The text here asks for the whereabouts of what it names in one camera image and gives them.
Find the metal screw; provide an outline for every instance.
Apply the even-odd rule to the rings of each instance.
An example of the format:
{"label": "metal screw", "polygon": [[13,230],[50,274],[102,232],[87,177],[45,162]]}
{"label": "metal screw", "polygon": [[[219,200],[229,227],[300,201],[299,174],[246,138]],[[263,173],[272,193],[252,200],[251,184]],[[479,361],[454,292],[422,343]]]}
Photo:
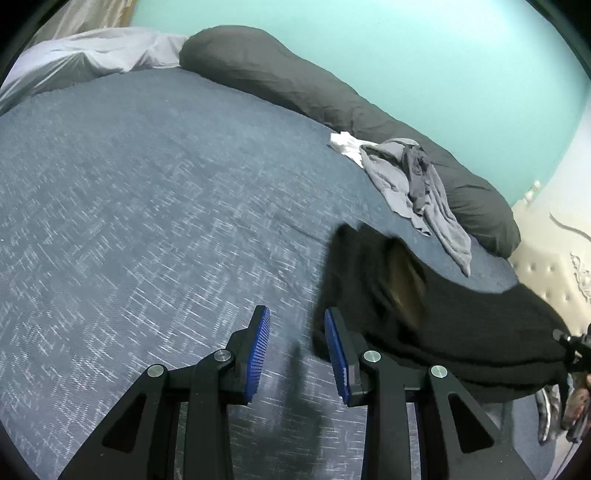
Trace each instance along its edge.
{"label": "metal screw", "polygon": [[213,357],[218,362],[225,362],[226,360],[230,360],[232,353],[230,350],[218,350],[213,354]]}
{"label": "metal screw", "polygon": [[159,377],[160,375],[162,375],[164,373],[164,367],[162,365],[152,365],[151,367],[148,368],[148,376],[149,377]]}
{"label": "metal screw", "polygon": [[431,373],[434,377],[445,378],[447,377],[447,368],[442,367],[441,365],[433,365],[431,367]]}
{"label": "metal screw", "polygon": [[375,350],[368,350],[363,354],[363,358],[365,358],[368,362],[372,362],[374,364],[375,362],[379,362],[379,359],[381,359],[382,356],[379,354],[379,352],[376,352]]}

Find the black blanket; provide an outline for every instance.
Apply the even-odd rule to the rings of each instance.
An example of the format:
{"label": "black blanket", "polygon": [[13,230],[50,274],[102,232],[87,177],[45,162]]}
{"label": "black blanket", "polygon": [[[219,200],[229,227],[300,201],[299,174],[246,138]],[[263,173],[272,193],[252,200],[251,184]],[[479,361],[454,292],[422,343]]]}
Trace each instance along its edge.
{"label": "black blanket", "polygon": [[[404,321],[388,290],[387,252],[402,245],[426,286],[426,320],[417,328]],[[440,364],[482,403],[511,401],[566,378],[565,350],[554,341],[561,317],[525,285],[503,293],[462,287],[421,262],[399,238],[368,225],[342,225],[333,235],[313,317],[315,353],[328,358],[324,311],[337,306],[350,330],[401,365]]]}

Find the cream upholstered headboard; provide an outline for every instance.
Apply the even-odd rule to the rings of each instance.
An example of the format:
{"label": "cream upholstered headboard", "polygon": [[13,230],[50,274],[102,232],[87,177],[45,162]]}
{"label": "cream upholstered headboard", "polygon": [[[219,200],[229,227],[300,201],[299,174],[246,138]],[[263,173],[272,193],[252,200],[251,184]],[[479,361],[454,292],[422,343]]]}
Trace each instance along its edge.
{"label": "cream upholstered headboard", "polygon": [[572,335],[591,323],[591,225],[575,213],[536,209],[536,182],[513,207],[521,243],[509,258],[519,281],[548,302]]}

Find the bed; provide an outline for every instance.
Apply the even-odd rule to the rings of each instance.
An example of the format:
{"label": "bed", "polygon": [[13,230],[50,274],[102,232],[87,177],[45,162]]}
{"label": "bed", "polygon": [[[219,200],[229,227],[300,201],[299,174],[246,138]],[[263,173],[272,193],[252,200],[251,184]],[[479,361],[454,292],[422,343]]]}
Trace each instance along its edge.
{"label": "bed", "polygon": [[[309,338],[334,228],[395,233],[475,290],[517,276],[473,240],[466,278],[330,132],[179,68],[110,74],[0,117],[0,421],[41,480],[147,366],[196,363],[259,303],[271,339],[255,402],[231,411],[236,477],[359,477],[365,411],[343,406]],[[533,397],[486,409],[544,478],[556,446],[537,443]]]}

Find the wall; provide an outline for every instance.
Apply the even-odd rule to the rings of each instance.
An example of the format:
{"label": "wall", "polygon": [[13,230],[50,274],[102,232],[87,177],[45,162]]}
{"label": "wall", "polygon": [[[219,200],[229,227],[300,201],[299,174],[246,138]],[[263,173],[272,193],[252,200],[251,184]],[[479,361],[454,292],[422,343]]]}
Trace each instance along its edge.
{"label": "wall", "polygon": [[515,202],[545,183],[589,79],[525,0],[138,0],[132,25],[259,27],[450,150]]}
{"label": "wall", "polygon": [[562,210],[591,225],[591,95],[562,162],[530,208]]}

